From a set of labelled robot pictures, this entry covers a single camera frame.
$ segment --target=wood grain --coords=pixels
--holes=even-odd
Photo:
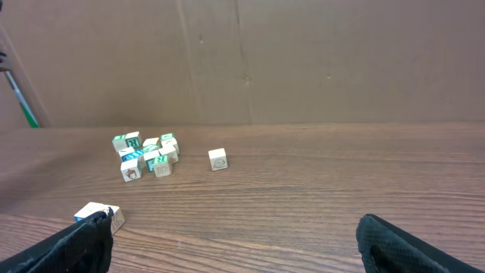
[[[170,177],[123,182],[113,135],[0,135],[0,259],[120,206],[113,272],[363,272],[358,220],[374,213],[485,270],[485,124],[140,128],[175,132]],[[224,147],[230,167],[211,171]]]

